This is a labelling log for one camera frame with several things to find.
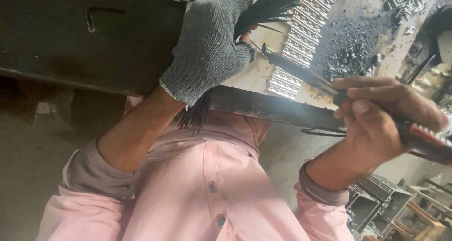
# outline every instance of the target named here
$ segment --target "rolled-up sleeve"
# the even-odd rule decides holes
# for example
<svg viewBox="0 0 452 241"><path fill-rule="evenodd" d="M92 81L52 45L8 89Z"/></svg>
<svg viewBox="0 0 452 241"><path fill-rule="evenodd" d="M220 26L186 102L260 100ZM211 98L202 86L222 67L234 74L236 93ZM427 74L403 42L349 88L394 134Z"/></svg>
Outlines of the rolled-up sleeve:
<svg viewBox="0 0 452 241"><path fill-rule="evenodd" d="M75 152L63 169L67 189L115 199L132 198L139 177L139 170L122 172L111 167L100 155L96 141Z"/></svg>
<svg viewBox="0 0 452 241"><path fill-rule="evenodd" d="M59 194L47 203L36 240L117 240L122 202L134 195L139 176L111 167L91 141L64 167Z"/></svg>
<svg viewBox="0 0 452 241"><path fill-rule="evenodd" d="M300 169L297 191L297 220L312 241L353 241L347 228L345 204L347 190L328 191L306 174L306 164Z"/></svg>

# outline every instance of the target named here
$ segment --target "work glove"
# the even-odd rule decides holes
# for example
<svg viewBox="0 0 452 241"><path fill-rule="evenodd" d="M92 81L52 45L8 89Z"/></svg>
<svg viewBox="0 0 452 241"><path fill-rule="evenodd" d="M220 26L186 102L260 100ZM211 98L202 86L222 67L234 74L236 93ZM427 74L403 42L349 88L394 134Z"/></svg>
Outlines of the work glove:
<svg viewBox="0 0 452 241"><path fill-rule="evenodd" d="M197 0L184 16L174 61L160 85L174 99L193 106L204 92L243 71L256 50L235 43L234 26L253 0Z"/></svg>

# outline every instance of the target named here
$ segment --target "forearm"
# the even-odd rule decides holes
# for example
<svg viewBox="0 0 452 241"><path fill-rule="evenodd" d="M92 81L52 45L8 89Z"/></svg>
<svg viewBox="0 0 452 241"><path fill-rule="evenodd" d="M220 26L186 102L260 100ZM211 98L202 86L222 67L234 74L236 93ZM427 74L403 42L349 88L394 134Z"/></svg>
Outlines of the forearm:
<svg viewBox="0 0 452 241"><path fill-rule="evenodd" d="M158 136L185 105L158 86L98 140L100 154L115 169L135 171Z"/></svg>
<svg viewBox="0 0 452 241"><path fill-rule="evenodd" d="M376 169L376 163L357 165L357 157L349 150L343 140L311 160L306 166L306 173L314 182L330 191L347 189L361 177L370 175Z"/></svg>

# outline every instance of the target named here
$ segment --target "wrist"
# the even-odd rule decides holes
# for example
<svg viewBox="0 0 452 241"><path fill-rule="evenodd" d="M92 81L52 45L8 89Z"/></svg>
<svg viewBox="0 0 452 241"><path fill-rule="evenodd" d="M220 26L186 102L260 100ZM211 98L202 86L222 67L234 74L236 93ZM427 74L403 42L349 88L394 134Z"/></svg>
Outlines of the wrist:
<svg viewBox="0 0 452 241"><path fill-rule="evenodd" d="M369 161L367 155L354 152L343 140L311 160L306 173L325 189L339 191L370 175L378 166Z"/></svg>

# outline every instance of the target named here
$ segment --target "wooden stool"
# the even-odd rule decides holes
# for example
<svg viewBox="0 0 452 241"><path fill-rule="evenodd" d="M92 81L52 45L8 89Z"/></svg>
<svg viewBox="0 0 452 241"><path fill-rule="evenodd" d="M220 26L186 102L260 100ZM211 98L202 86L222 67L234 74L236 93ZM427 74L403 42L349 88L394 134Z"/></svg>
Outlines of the wooden stool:
<svg viewBox="0 0 452 241"><path fill-rule="evenodd" d="M364 236L363 240L361 241L379 241L379 240L373 236Z"/></svg>
<svg viewBox="0 0 452 241"><path fill-rule="evenodd" d="M406 207L410 209L415 215L419 216L420 220L427 226L417 235L413 236L415 230L406 227L403 223L396 220L391 223L392 227L396 229L406 240L409 241L435 241L441 235L446 227L438 222L433 216L429 215L424 209L409 201Z"/></svg>

